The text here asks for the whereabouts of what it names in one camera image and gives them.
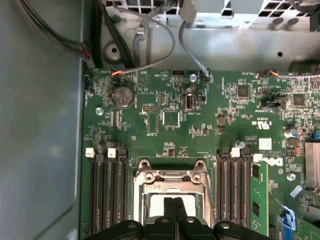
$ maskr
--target capacitor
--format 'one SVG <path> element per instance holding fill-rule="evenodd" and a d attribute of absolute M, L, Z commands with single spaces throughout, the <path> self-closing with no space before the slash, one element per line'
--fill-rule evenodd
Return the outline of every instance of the capacitor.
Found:
<path fill-rule="evenodd" d="M 198 77 L 197 77 L 197 75 L 195 75 L 194 73 L 192 73 L 192 74 L 190 74 L 190 76 L 189 76 L 189 80 L 190 80 L 190 82 L 195 83 L 195 82 L 198 80 Z"/>
<path fill-rule="evenodd" d="M 288 139 L 288 138 L 297 138 L 298 137 L 298 131 L 297 129 L 294 128 L 288 128 L 285 130 L 284 132 L 284 136 Z"/>
<path fill-rule="evenodd" d="M 288 179 L 290 182 L 296 180 L 297 176 L 293 172 L 289 172 L 286 176 L 286 179 Z"/>
<path fill-rule="evenodd" d="M 95 109 L 95 114 L 97 114 L 98 116 L 102 116 L 104 114 L 104 109 L 102 107 L 98 106 Z"/>
<path fill-rule="evenodd" d="M 127 86 L 120 86 L 112 91 L 112 100 L 114 104 L 121 109 L 126 109 L 132 106 L 135 100 L 134 93 Z"/>
<path fill-rule="evenodd" d="M 240 141 L 240 140 L 235 141 L 234 145 L 235 145 L 237 148 L 240 148 L 240 149 L 243 149 L 243 148 L 245 148 L 245 146 L 246 146 L 246 144 L 245 144 L 243 141 Z"/>

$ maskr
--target gray metal panel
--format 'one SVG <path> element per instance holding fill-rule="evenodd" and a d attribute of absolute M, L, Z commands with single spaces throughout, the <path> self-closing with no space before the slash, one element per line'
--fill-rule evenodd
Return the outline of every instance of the gray metal panel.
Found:
<path fill-rule="evenodd" d="M 80 39 L 82 0 L 30 2 L 59 33 Z M 7 0 L 0 32 L 0 238 L 76 237 L 81 62 L 39 39 Z"/>
<path fill-rule="evenodd" d="M 236 14 L 259 14 L 264 0 L 231 0 L 231 9 Z"/>

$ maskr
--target integrated circuit chip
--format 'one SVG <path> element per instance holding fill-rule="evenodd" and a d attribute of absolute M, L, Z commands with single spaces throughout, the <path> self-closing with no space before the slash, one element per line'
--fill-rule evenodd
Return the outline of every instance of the integrated circuit chip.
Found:
<path fill-rule="evenodd" d="M 249 97 L 249 86 L 248 85 L 238 85 L 238 97 L 248 98 Z"/>
<path fill-rule="evenodd" d="M 290 138 L 288 138 L 287 143 L 288 143 L 289 147 L 299 147 L 299 139 L 298 138 L 290 137 Z"/>
<path fill-rule="evenodd" d="M 225 127 L 224 126 L 218 126 L 217 132 L 218 132 L 218 134 L 224 133 L 225 132 Z"/>
<path fill-rule="evenodd" d="M 174 157 L 174 156 L 175 156 L 175 150 L 169 149 L 169 150 L 168 150 L 168 156 L 169 156 L 169 157 Z"/>
<path fill-rule="evenodd" d="M 180 112 L 178 111 L 164 111 L 162 113 L 162 125 L 169 128 L 180 127 Z"/>
<path fill-rule="evenodd" d="M 259 175 L 260 175 L 260 167 L 256 164 L 253 164 L 252 165 L 252 176 L 254 176 L 255 178 L 259 178 Z"/>
<path fill-rule="evenodd" d="M 293 94 L 293 105 L 294 106 L 304 106 L 305 105 L 305 95 L 303 93 Z"/>
<path fill-rule="evenodd" d="M 202 134 L 203 134 L 203 135 L 208 135 L 208 133 L 209 133 L 208 128 L 202 129 Z"/>
<path fill-rule="evenodd" d="M 260 206 L 258 204 L 256 204 L 255 202 L 252 204 L 252 211 L 257 217 L 259 217 L 259 215 L 260 215 Z"/>
<path fill-rule="evenodd" d="M 224 126 L 226 124 L 226 117 L 225 116 L 218 116 L 216 123 L 219 126 Z"/>

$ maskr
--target black cable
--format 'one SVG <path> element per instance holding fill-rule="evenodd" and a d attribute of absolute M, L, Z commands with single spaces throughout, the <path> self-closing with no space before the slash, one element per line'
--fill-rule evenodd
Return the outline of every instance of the black cable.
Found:
<path fill-rule="evenodd" d="M 318 5 L 314 5 L 314 6 L 300 6 L 299 4 L 295 3 L 295 0 L 288 0 L 288 2 L 296 10 L 298 10 L 299 12 L 302 12 L 302 13 L 306 13 L 306 14 L 313 14 L 320 7 L 319 4 Z"/>
<path fill-rule="evenodd" d="M 95 60 L 95 66 L 96 68 L 103 68 L 101 51 L 102 11 L 99 2 L 100 0 L 94 0 L 91 5 L 90 42 L 91 54 L 92 58 Z"/>
<path fill-rule="evenodd" d="M 121 56 L 121 59 L 122 59 L 124 66 L 127 69 L 134 68 L 135 64 L 132 59 L 132 56 L 131 56 L 131 53 L 130 53 L 130 50 L 128 48 L 127 43 L 125 42 L 125 40 L 123 39 L 123 37 L 119 33 L 118 29 L 114 25 L 111 17 L 109 16 L 109 14 L 106 10 L 106 6 L 101 2 L 101 0 L 99 1 L 99 4 L 101 7 L 101 11 L 102 11 L 105 25 L 108 28 L 108 30 L 112 36 L 112 39 L 120 52 L 120 56 Z"/>
<path fill-rule="evenodd" d="M 68 39 L 56 31 L 54 31 L 33 9 L 28 0 L 9 0 L 13 9 L 20 16 L 23 22 L 30 28 L 34 29 L 41 37 L 60 46 L 64 51 L 67 51 L 77 57 L 82 58 L 89 68 L 94 68 L 91 54 L 87 46 L 83 42 Z"/>

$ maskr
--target screw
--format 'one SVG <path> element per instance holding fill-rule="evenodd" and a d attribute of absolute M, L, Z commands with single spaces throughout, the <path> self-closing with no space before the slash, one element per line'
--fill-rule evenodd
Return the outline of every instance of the screw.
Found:
<path fill-rule="evenodd" d="M 96 109 L 95 109 L 95 113 L 98 115 L 98 116 L 102 116 L 102 114 L 104 114 L 104 109 L 100 106 L 98 106 Z"/>
<path fill-rule="evenodd" d="M 230 225 L 227 224 L 227 223 L 221 223 L 221 224 L 220 224 L 220 227 L 222 227 L 223 229 L 229 229 L 229 228 L 230 228 Z"/>
<path fill-rule="evenodd" d="M 146 182 L 152 182 L 153 179 L 154 179 L 154 176 L 152 175 L 152 173 L 147 173 L 145 176 L 144 176 L 144 179 Z"/>
<path fill-rule="evenodd" d="M 192 223 L 195 222 L 195 220 L 194 220 L 192 217 L 188 217 L 188 218 L 186 219 L 186 221 L 187 221 L 188 223 L 190 223 L 190 224 L 192 224 Z"/>
<path fill-rule="evenodd" d="M 293 172 L 289 173 L 289 174 L 286 176 L 286 179 L 288 179 L 290 182 L 296 180 L 296 178 L 297 178 L 297 177 L 296 177 L 296 175 L 295 175 Z"/>
<path fill-rule="evenodd" d="M 193 73 L 193 74 L 190 74 L 189 80 L 190 82 L 195 83 L 198 80 L 198 77 Z"/>
<path fill-rule="evenodd" d="M 192 179 L 193 179 L 194 181 L 196 181 L 196 182 L 198 182 L 198 181 L 200 180 L 200 178 L 201 178 L 201 176 L 200 176 L 198 173 L 196 173 L 196 174 L 194 174 L 194 175 L 192 176 Z"/>

